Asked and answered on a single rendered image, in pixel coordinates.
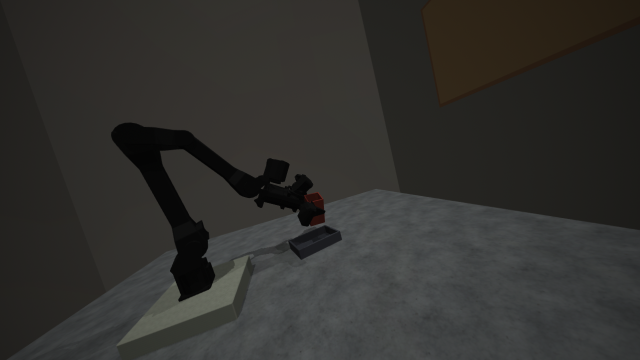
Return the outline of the red square cup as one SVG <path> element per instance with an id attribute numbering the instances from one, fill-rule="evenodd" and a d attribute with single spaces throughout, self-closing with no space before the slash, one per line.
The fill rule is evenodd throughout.
<path id="1" fill-rule="evenodd" d="M 311 202 L 312 201 L 314 203 L 315 207 L 318 207 L 318 208 L 321 208 L 321 209 L 324 210 L 323 198 L 319 194 L 319 192 L 311 193 L 311 194 L 305 194 L 304 196 L 305 196 L 305 198 L 304 198 L 305 202 Z M 315 226 L 317 224 L 321 224 L 321 223 L 325 223 L 325 214 L 314 216 L 313 219 L 311 220 L 310 227 Z"/>

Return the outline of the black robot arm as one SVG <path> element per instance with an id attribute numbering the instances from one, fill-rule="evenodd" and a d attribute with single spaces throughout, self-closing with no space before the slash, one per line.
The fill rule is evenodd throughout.
<path id="1" fill-rule="evenodd" d="M 163 167 L 160 151 L 185 150 L 224 178 L 243 198 L 258 195 L 254 202 L 259 208 L 264 203 L 278 206 L 282 201 L 284 188 L 270 182 L 285 182 L 290 168 L 288 162 L 269 158 L 263 175 L 254 178 L 233 167 L 188 130 L 144 127 L 126 122 L 116 126 L 110 137 L 141 171 L 173 229 L 178 254 L 170 272 L 181 294 L 179 302 L 208 291 L 216 275 L 207 257 L 202 258 L 208 249 L 210 233 L 206 231 L 202 220 L 196 223 L 190 217 Z"/>

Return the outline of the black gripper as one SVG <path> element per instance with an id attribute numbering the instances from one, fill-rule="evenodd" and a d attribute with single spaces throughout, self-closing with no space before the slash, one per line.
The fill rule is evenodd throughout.
<path id="1" fill-rule="evenodd" d="M 284 210 L 284 208 L 291 208 L 295 213 L 297 209 L 299 209 L 297 216 L 302 226 L 309 227 L 315 216 L 325 214 L 326 210 L 315 206 L 313 201 L 306 202 L 305 199 L 301 200 L 291 194 L 288 186 L 285 186 L 283 189 L 283 197 L 278 206 L 282 210 Z"/>

